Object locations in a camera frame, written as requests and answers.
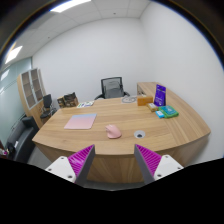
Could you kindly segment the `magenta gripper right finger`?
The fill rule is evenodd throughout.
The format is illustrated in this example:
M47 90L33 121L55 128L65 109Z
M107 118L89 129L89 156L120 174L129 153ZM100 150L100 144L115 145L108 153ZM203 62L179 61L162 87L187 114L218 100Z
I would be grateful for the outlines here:
M152 183L183 169L183 166L170 155L161 156L138 144L134 147L134 155L145 184Z

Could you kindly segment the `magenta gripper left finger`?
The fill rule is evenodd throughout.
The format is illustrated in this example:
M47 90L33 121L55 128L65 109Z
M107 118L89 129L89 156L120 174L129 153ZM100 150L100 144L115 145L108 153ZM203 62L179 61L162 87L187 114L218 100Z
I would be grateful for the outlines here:
M84 184L94 157L95 145L90 145L69 157L60 156L46 171L69 182Z

